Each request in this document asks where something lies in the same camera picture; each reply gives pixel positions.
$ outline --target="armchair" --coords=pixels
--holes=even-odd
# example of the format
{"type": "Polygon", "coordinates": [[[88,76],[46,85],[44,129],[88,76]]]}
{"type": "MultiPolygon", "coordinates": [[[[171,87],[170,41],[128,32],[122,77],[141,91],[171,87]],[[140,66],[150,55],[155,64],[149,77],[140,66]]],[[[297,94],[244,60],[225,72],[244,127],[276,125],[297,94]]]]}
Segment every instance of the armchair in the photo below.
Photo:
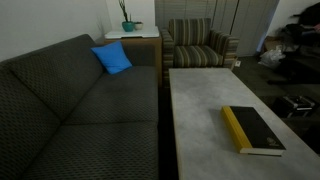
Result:
{"type": "Polygon", "coordinates": [[[169,86],[169,68],[233,69],[239,40],[210,29],[211,19],[171,19],[162,35],[162,79],[169,86]]]}

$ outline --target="sofa backrest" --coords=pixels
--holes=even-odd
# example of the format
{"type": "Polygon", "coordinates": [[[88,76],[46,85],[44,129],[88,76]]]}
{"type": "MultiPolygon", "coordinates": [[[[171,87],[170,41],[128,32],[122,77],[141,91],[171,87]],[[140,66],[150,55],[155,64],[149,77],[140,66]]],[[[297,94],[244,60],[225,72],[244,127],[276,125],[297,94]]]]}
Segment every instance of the sofa backrest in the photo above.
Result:
{"type": "Polygon", "coordinates": [[[9,68],[57,116],[64,120],[101,76],[103,67],[91,52],[89,35],[9,60],[9,68]]]}
{"type": "Polygon", "coordinates": [[[0,67],[0,179],[18,179],[60,120],[7,69],[0,67]]]}
{"type": "Polygon", "coordinates": [[[133,66],[156,66],[153,45],[123,44],[123,50],[133,66]]]}
{"type": "Polygon", "coordinates": [[[171,19],[169,33],[178,46],[207,45],[211,19],[171,19]]]}

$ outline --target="coffee table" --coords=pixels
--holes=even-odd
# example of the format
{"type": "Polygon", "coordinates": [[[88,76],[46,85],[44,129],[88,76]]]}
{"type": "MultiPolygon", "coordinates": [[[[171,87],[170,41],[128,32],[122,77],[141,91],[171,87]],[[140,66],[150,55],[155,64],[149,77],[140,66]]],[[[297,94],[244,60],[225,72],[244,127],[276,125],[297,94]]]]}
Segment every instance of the coffee table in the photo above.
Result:
{"type": "Polygon", "coordinates": [[[320,178],[320,157],[229,69],[169,73],[180,179],[320,178]],[[253,106],[287,148],[282,157],[238,154],[223,105],[253,106]]]}

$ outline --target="sofa armrest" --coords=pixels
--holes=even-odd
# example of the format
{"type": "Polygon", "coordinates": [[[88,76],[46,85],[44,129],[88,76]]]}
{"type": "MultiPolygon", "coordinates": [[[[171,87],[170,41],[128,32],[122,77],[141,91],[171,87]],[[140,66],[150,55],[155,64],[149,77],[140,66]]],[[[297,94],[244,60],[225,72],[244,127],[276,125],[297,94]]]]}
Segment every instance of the sofa armrest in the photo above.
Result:
{"type": "Polygon", "coordinates": [[[162,36],[162,81],[163,86],[169,86],[169,68],[173,67],[174,42],[169,31],[163,29],[160,31],[162,36]]]}
{"type": "Polygon", "coordinates": [[[209,46],[223,57],[223,67],[233,69],[237,60],[239,39],[219,31],[210,31],[209,46]]]}

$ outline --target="sofa cushion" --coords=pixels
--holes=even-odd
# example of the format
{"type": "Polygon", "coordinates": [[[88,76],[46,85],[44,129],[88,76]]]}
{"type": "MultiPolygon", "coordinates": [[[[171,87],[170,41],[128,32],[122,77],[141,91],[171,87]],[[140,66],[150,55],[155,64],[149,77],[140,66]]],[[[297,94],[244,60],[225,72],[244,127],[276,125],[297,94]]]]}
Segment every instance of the sofa cushion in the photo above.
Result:
{"type": "Polygon", "coordinates": [[[176,46],[174,67],[215,67],[222,66],[222,56],[209,46],[176,46]]]}
{"type": "Polygon", "coordinates": [[[109,74],[115,74],[132,66],[125,55],[120,41],[91,50],[98,56],[101,63],[107,68],[109,74]]]}
{"type": "Polygon", "coordinates": [[[158,121],[156,70],[134,66],[104,74],[82,99],[66,124],[158,121]]]}
{"type": "Polygon", "coordinates": [[[17,179],[60,121],[9,70],[0,68],[0,179],[17,179]]]}
{"type": "Polygon", "coordinates": [[[95,43],[82,35],[11,61],[15,75],[65,119],[103,72],[90,48],[95,43]]]}
{"type": "Polygon", "coordinates": [[[61,126],[22,179],[158,179],[156,123],[61,126]]]}

